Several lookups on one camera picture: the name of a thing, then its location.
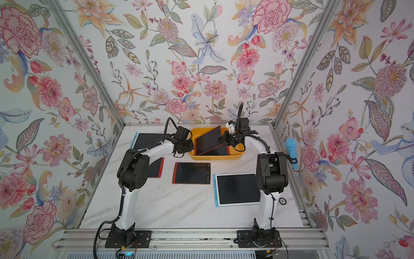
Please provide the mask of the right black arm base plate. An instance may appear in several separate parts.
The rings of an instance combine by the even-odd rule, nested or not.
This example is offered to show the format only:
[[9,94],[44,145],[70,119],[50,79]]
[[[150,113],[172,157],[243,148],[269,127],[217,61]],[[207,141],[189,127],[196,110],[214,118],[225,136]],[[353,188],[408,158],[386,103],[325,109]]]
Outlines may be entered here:
[[254,233],[252,230],[239,230],[237,231],[234,243],[237,244],[239,248],[276,249],[282,247],[280,234],[275,229],[268,229],[260,231],[259,233]]

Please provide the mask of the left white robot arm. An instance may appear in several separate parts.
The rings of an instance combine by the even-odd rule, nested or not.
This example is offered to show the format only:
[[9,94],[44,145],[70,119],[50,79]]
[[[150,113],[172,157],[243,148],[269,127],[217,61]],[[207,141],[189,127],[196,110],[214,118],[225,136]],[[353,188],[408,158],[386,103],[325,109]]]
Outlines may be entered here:
[[147,182],[149,167],[158,159],[169,154],[185,154],[194,149],[191,130],[182,126],[176,132],[165,132],[159,142],[139,149],[129,149],[117,172],[118,185],[121,188],[120,210],[111,233],[125,244],[131,243],[135,234],[134,211],[140,189]]

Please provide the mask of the red writing tablet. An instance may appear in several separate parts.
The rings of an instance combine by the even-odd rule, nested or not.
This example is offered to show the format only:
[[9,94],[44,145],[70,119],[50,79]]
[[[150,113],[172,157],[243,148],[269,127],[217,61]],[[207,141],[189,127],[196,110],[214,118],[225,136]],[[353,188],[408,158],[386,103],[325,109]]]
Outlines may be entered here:
[[175,163],[172,184],[209,185],[210,163]]
[[160,178],[162,175],[164,158],[159,158],[149,166],[149,178]]
[[217,126],[208,132],[200,135],[195,139],[195,155],[196,156],[226,156],[230,154],[227,146],[222,144],[219,139],[221,137],[221,127]]

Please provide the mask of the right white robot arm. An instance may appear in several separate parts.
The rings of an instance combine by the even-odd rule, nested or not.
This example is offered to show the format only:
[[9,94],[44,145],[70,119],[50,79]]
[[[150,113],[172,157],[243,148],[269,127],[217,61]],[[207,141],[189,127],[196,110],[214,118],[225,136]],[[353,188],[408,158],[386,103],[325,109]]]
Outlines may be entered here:
[[252,239],[255,242],[275,239],[276,206],[281,193],[289,185],[289,158],[285,153],[271,149],[259,133],[250,128],[247,118],[231,120],[226,123],[226,128],[219,138],[221,144],[233,148],[242,144],[244,150],[252,151],[257,156],[255,180],[260,191],[260,202],[259,214],[252,227]]

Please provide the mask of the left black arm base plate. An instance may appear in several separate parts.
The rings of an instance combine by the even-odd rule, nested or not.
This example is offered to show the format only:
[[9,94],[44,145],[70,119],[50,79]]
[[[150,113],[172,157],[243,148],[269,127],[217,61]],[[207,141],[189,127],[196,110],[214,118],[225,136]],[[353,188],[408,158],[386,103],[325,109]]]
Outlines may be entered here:
[[115,232],[110,231],[105,248],[149,248],[152,231]]

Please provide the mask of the blue-edged writing tablet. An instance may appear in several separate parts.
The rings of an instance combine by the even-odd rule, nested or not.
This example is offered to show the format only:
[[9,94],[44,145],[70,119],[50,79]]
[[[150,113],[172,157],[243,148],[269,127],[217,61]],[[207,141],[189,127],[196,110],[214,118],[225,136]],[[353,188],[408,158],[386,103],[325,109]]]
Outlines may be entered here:
[[258,205],[260,191],[254,173],[214,174],[216,207]]
[[164,137],[163,133],[142,133],[137,132],[134,136],[132,144],[130,146],[131,149],[140,151],[140,150],[150,150],[155,147],[161,146],[163,144],[170,144],[171,142],[167,139],[162,142]]

